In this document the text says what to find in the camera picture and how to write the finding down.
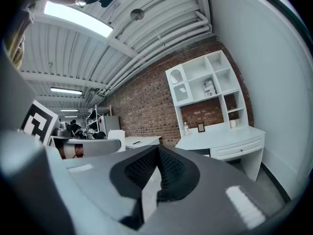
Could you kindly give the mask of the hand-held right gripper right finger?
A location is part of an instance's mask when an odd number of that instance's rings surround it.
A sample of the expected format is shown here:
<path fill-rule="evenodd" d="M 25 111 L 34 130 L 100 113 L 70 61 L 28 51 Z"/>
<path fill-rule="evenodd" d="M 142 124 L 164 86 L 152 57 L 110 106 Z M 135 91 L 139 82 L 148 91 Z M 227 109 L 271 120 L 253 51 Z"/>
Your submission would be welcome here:
<path fill-rule="evenodd" d="M 271 235 L 290 214 L 291 207 L 280 205 L 272 192 L 228 163 L 179 148 L 171 147 L 170 151 L 192 161 L 200 171 L 200 180 L 185 198 L 158 205 L 146 222 L 148 235 Z M 252 230 L 244 222 L 252 216 L 248 202 L 226 193 L 234 187 L 265 217 Z"/>

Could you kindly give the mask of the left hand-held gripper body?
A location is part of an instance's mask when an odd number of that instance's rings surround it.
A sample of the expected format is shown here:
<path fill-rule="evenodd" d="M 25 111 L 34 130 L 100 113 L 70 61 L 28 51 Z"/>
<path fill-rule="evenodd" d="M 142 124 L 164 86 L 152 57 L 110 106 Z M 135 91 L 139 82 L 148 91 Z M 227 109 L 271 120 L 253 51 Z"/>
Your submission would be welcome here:
<path fill-rule="evenodd" d="M 4 49 L 0 49 L 0 129 L 21 130 L 44 145 L 58 116 L 40 104 L 36 94 L 13 67 Z"/>

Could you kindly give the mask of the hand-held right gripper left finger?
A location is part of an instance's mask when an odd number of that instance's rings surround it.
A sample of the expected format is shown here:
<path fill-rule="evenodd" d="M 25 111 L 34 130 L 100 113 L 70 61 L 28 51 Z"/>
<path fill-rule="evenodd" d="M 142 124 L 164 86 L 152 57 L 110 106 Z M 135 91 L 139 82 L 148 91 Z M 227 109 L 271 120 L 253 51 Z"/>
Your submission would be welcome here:
<path fill-rule="evenodd" d="M 148 220 L 142 190 L 158 156 L 156 145 L 104 156 L 62 161 L 61 197 L 76 231 L 159 231 Z"/>

